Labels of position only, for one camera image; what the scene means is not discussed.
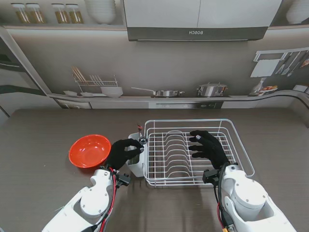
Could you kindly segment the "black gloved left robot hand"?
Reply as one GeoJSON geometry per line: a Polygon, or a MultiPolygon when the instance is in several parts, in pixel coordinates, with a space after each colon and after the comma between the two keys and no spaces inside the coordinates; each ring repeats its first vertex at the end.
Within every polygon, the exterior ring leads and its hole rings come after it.
{"type": "Polygon", "coordinates": [[[119,170],[128,160],[143,152],[144,146],[132,138],[115,142],[106,159],[107,168],[119,170]]]}

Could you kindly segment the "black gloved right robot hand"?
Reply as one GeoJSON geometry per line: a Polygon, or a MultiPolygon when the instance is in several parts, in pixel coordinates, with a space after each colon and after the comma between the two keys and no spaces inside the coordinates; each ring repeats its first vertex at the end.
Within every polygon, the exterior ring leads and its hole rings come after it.
{"type": "Polygon", "coordinates": [[[205,158],[210,160],[214,169],[219,170],[222,165],[229,163],[223,147],[219,140],[206,130],[194,130],[190,132],[192,136],[189,141],[200,145],[189,146],[190,151],[195,151],[192,158],[205,158]]]}

